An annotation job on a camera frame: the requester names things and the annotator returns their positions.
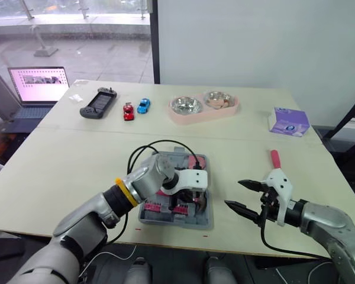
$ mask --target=black pole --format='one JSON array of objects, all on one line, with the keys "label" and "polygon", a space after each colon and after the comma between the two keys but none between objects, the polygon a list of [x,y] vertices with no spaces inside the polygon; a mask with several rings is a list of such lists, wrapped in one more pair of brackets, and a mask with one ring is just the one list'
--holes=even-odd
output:
[{"label": "black pole", "polygon": [[338,167],[344,165],[347,163],[349,160],[351,160],[353,157],[355,157],[355,145],[351,148],[349,148],[346,152],[342,153],[338,158],[335,159],[335,162],[337,163]]},{"label": "black pole", "polygon": [[154,83],[160,84],[158,1],[152,0],[152,4],[153,10],[150,13],[150,32],[151,52],[153,54]]},{"label": "black pole", "polygon": [[355,117],[355,104],[351,108],[351,110],[346,114],[346,116],[342,119],[342,121],[339,122],[339,124],[333,130],[330,130],[328,133],[326,133],[323,138],[330,139],[331,137],[336,135],[336,133],[340,131],[353,117]]}]

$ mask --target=gray toolbox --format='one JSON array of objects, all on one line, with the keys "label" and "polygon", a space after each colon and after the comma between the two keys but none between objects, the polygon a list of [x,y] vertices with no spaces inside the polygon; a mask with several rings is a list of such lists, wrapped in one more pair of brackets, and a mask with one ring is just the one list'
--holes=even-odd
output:
[{"label": "gray toolbox", "polygon": [[[193,155],[185,152],[183,147],[175,147],[174,152],[159,152],[167,155],[175,169],[192,169],[195,164]],[[208,172],[210,186],[209,161],[205,155],[196,154],[203,170]],[[177,225],[183,228],[212,228],[211,196],[205,192],[192,190],[195,203],[176,200],[174,210],[169,209],[171,196],[159,191],[140,206],[138,219],[145,224]]]}]

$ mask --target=red screwdriver handle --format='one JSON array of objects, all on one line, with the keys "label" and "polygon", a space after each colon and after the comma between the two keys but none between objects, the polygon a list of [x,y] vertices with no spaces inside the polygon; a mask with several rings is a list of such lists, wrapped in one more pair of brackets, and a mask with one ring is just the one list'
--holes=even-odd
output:
[{"label": "red screwdriver handle", "polygon": [[271,151],[271,159],[273,163],[273,168],[280,169],[281,168],[280,157],[279,157],[279,152],[277,150]]}]

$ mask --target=black game controller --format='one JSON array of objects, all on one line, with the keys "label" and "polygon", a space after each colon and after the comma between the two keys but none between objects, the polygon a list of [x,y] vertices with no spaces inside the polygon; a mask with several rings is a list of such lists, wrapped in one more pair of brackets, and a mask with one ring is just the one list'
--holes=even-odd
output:
[{"label": "black game controller", "polygon": [[98,94],[84,108],[80,109],[80,115],[85,118],[102,118],[111,102],[117,97],[117,93],[112,88],[99,88]]}]

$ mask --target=purple tissue box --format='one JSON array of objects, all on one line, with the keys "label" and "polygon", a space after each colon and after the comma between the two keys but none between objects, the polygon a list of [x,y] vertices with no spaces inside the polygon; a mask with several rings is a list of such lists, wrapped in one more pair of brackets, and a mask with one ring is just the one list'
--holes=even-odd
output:
[{"label": "purple tissue box", "polygon": [[268,118],[271,132],[301,137],[310,127],[305,111],[274,108]]}]

